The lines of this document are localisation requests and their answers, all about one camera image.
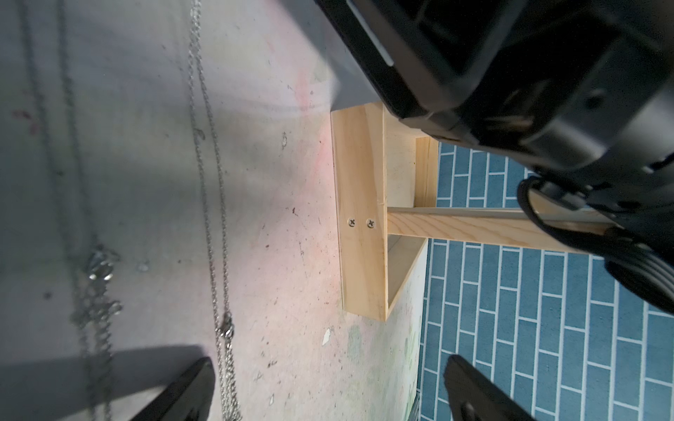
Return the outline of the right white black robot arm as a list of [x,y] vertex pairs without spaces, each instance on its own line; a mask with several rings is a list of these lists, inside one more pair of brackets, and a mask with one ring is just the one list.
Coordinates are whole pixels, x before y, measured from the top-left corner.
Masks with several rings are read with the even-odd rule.
[[528,218],[672,312],[672,2],[319,8],[403,125],[530,168]]

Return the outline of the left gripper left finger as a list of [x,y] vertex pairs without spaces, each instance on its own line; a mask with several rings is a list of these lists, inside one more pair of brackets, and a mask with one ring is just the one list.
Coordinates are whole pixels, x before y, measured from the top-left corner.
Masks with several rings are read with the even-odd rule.
[[215,371],[203,357],[184,371],[132,421],[207,420],[215,391]]

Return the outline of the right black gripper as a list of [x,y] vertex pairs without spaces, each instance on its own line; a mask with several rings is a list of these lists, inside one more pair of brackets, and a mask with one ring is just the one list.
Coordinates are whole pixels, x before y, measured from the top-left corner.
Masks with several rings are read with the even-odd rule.
[[616,216],[673,210],[670,1],[322,1],[389,111]]

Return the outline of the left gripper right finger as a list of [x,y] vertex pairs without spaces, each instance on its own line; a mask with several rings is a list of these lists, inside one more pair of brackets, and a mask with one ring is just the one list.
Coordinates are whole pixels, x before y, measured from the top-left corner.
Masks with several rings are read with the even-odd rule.
[[461,355],[449,357],[443,378],[454,420],[535,421]]

